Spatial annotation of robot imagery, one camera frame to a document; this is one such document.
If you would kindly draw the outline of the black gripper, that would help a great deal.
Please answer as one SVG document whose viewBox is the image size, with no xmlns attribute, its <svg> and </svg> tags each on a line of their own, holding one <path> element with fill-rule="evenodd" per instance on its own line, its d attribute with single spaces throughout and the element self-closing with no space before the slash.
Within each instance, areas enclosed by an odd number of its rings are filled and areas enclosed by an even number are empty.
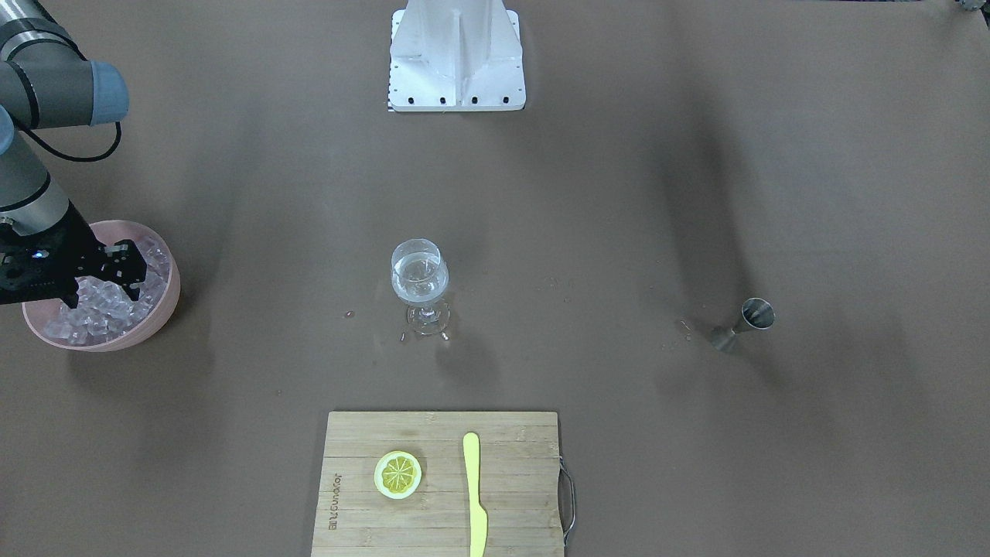
<svg viewBox="0 0 990 557">
<path fill-rule="evenodd" d="M 120 286 L 138 301 L 146 264 L 136 243 L 103 244 L 74 207 L 46 231 L 22 236 L 1 226 L 1 303 L 45 299 L 77 303 L 77 276 L 92 276 Z"/>
</svg>

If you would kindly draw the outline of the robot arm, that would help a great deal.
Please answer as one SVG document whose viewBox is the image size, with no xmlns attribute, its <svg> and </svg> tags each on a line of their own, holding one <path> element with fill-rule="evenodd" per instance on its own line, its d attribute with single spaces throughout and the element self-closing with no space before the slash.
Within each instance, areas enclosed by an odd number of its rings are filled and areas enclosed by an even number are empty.
<svg viewBox="0 0 990 557">
<path fill-rule="evenodd" d="M 146 263 L 135 242 L 101 242 L 34 152 L 56 154 L 40 129 L 111 124 L 120 142 L 130 106 L 124 78 L 85 57 L 38 1 L 1 4 L 1 46 L 2 303 L 58 299 L 75 308 L 81 276 L 138 299 Z"/>
</svg>

